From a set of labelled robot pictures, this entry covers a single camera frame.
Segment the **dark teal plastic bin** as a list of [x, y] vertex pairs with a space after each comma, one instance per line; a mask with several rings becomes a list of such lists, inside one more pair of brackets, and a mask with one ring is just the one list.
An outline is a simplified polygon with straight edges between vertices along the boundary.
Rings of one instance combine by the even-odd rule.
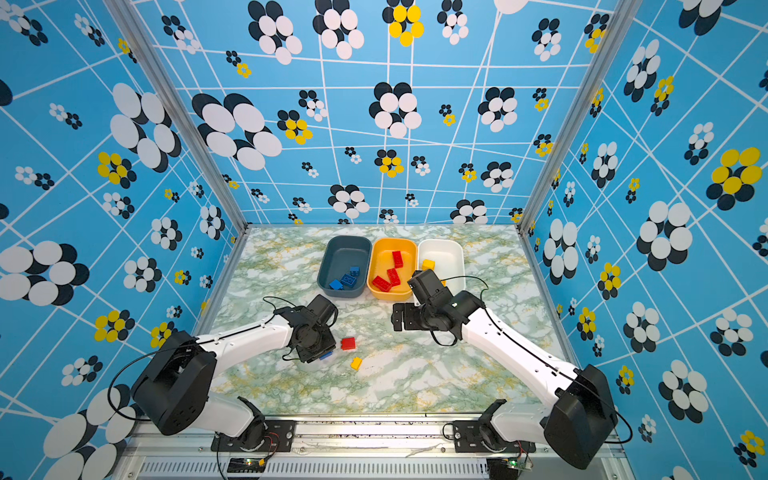
[[[320, 269], [317, 274], [317, 284], [327, 297], [357, 298], [366, 289], [366, 278], [372, 253], [372, 243], [362, 236], [340, 235], [331, 238], [326, 246]], [[354, 288], [335, 291], [329, 284], [345, 274], [350, 274], [350, 268], [360, 268], [357, 283]]]

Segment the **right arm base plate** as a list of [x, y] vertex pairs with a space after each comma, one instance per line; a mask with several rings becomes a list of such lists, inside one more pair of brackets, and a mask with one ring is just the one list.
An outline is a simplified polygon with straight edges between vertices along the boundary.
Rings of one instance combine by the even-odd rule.
[[511, 454], [524, 456], [536, 452], [528, 441], [506, 441], [489, 424], [479, 420], [455, 420], [450, 423], [449, 438], [457, 453]]

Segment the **long red lego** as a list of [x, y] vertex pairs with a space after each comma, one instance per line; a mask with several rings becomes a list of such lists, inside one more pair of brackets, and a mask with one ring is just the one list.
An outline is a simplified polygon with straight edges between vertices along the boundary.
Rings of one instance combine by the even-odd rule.
[[382, 291], [382, 292], [389, 292], [391, 290], [391, 288], [392, 288], [392, 284], [389, 281], [387, 281], [384, 278], [382, 278], [381, 276], [376, 276], [372, 280], [371, 284], [377, 290]]
[[391, 288], [402, 284], [398, 270], [396, 268], [390, 268], [387, 270], [387, 280]]
[[393, 258], [394, 267], [396, 269], [402, 268], [404, 266], [404, 260], [403, 260], [402, 252], [400, 250], [394, 250], [392, 252], [392, 258]]

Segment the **white plastic bin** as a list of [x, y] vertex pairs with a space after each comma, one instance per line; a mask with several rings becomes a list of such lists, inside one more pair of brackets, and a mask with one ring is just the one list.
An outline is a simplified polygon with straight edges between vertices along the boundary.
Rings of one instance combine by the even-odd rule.
[[464, 252], [462, 246], [447, 239], [426, 239], [418, 245], [417, 266], [422, 269], [425, 259], [435, 262], [435, 274], [446, 283], [452, 293], [466, 288]]

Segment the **yellow plastic bin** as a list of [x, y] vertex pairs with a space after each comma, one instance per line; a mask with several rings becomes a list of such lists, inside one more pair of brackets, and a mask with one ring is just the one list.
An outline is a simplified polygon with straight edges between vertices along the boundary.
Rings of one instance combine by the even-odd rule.
[[[392, 258], [392, 252], [400, 250], [402, 252], [404, 266], [397, 269], [402, 284], [391, 288], [389, 292], [377, 290], [372, 284], [376, 276], [381, 276], [387, 280], [387, 270], [395, 268]], [[417, 266], [418, 248], [415, 242], [403, 238], [382, 238], [373, 243], [373, 250], [370, 257], [369, 272], [367, 276], [367, 286], [372, 295], [383, 301], [407, 302], [412, 297], [412, 291], [407, 282], [411, 279]]]

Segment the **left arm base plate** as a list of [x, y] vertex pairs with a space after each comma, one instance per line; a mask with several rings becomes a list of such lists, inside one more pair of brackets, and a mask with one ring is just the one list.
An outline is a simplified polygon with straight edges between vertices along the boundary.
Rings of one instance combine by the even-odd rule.
[[239, 437], [217, 435], [210, 450], [214, 453], [282, 453], [289, 452], [295, 437], [297, 422], [267, 419], [249, 427]]

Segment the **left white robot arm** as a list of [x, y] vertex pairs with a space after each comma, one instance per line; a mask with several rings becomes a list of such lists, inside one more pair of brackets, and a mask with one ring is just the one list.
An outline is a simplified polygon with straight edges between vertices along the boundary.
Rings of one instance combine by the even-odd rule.
[[208, 430], [238, 449], [253, 451], [267, 437], [264, 414], [243, 397], [213, 393], [213, 380], [273, 350], [289, 348], [300, 362], [312, 363], [335, 347], [327, 322], [304, 307], [283, 309], [269, 321], [218, 334], [193, 337], [178, 331], [138, 376], [131, 395], [166, 436], [189, 428]]

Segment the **dark blue lego brick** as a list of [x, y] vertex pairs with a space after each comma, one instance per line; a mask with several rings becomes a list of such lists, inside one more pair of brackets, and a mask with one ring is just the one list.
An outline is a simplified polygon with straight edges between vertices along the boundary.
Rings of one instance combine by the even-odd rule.
[[350, 274], [345, 274], [341, 277], [340, 282], [345, 288], [354, 288], [357, 283], [357, 277]]

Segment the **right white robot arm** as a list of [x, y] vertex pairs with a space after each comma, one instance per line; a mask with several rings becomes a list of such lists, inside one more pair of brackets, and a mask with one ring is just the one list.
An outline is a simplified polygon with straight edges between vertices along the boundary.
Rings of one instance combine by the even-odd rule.
[[462, 291], [447, 303], [396, 303], [391, 322], [396, 331], [449, 332], [489, 355], [522, 381], [542, 409], [528, 417], [513, 405], [495, 400], [473, 423], [468, 438], [478, 447], [502, 453], [523, 442], [546, 444], [562, 460], [586, 469], [619, 423], [605, 375], [582, 369], [544, 351], [505, 324], [480, 298]]

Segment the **small red lego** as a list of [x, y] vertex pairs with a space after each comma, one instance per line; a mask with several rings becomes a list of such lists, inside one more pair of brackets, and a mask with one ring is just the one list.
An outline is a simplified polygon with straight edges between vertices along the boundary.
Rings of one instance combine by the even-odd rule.
[[341, 349], [343, 351], [354, 351], [356, 349], [356, 340], [354, 337], [343, 338], [341, 340]]

